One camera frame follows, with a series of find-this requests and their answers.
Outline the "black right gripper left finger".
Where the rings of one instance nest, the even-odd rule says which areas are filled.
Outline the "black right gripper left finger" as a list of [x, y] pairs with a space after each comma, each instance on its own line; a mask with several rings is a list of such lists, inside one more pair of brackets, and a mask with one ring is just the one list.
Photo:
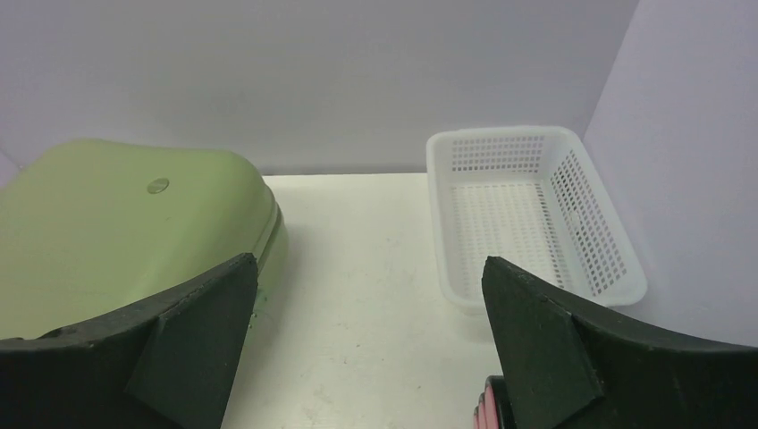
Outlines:
[[220, 427], [257, 287], [244, 253], [128, 306], [2, 340], [2, 427]]

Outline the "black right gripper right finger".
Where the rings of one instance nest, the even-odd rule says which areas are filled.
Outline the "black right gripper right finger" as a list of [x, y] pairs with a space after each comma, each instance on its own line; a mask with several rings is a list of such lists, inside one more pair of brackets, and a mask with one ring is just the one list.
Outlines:
[[488, 257], [516, 428], [754, 428], [757, 350], [648, 324]]

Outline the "green hard-shell suitcase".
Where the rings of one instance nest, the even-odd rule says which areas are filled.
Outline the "green hard-shell suitcase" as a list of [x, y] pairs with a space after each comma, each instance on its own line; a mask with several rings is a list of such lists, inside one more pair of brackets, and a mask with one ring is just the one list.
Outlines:
[[242, 253], [257, 260], [263, 303], [288, 246], [282, 210], [243, 156], [102, 139], [63, 143], [1, 190], [1, 335], [36, 339]]

